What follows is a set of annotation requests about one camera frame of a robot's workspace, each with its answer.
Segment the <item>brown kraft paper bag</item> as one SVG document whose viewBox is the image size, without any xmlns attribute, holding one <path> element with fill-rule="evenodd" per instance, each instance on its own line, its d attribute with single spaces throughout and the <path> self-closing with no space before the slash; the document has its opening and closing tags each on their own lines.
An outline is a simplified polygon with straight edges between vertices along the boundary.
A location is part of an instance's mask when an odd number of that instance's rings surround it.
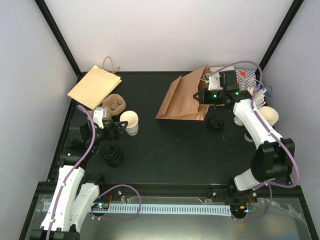
<svg viewBox="0 0 320 240">
<path fill-rule="evenodd" d="M 156 119 L 203 121 L 209 106 L 199 103 L 193 95 L 207 88 L 204 75 L 208 72 L 205 65 L 174 80 L 163 99 Z"/>
</svg>

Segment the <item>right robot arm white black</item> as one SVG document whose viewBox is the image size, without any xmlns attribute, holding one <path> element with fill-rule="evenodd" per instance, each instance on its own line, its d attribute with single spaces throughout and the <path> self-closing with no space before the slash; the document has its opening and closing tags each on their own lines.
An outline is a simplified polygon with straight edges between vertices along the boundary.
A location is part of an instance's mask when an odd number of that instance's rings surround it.
<svg viewBox="0 0 320 240">
<path fill-rule="evenodd" d="M 299 180 L 299 170 L 294 159 L 295 143 L 283 138 L 262 116 L 247 90 L 209 90 L 204 88 L 193 95 L 200 104 L 223 104 L 233 107 L 251 136 L 256 152 L 245 172 L 230 180 L 226 194 L 235 203 L 242 202 L 246 194 L 265 185 L 279 186 L 277 178 L 288 177 L 293 171 Z"/>
</svg>

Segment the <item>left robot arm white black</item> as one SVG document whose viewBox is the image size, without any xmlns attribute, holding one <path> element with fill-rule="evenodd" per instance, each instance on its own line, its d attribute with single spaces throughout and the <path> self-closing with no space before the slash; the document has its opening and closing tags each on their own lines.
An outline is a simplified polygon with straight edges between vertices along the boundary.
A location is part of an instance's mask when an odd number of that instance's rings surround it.
<svg viewBox="0 0 320 240">
<path fill-rule="evenodd" d="M 103 199 L 108 192 L 103 176 L 85 176 L 87 164 L 98 153 L 101 142 L 119 140 L 128 126 L 127 121 L 111 119 L 104 124 L 104 128 L 99 128 L 86 122 L 69 128 L 50 208 L 40 227 L 31 231 L 31 240 L 80 239 L 92 203 Z"/>
</svg>

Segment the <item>white paper cup black print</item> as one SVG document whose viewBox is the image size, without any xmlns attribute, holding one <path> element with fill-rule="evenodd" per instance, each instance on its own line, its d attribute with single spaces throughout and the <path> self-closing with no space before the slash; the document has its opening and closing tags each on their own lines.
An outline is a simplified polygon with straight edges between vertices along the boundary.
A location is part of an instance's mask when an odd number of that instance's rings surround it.
<svg viewBox="0 0 320 240">
<path fill-rule="evenodd" d="M 126 132 L 130 136 L 135 136 L 139 131 L 139 117 L 136 112 L 128 110 L 121 114 L 120 121 L 127 121 L 127 127 L 125 128 Z"/>
</svg>

